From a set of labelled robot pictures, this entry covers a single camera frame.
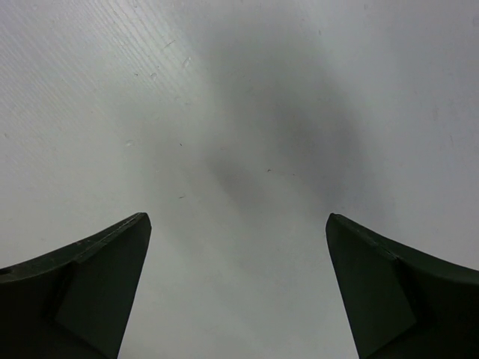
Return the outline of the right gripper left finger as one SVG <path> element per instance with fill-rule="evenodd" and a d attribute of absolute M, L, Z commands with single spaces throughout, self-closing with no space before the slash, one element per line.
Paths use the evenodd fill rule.
<path fill-rule="evenodd" d="M 117 358 L 150 241 L 139 212 L 1 269 L 2 358 Z"/>

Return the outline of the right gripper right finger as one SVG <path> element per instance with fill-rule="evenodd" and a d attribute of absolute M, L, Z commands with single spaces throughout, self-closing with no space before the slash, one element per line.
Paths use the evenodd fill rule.
<path fill-rule="evenodd" d="M 360 358 L 478 357 L 478 271 L 339 214 L 326 241 Z"/>

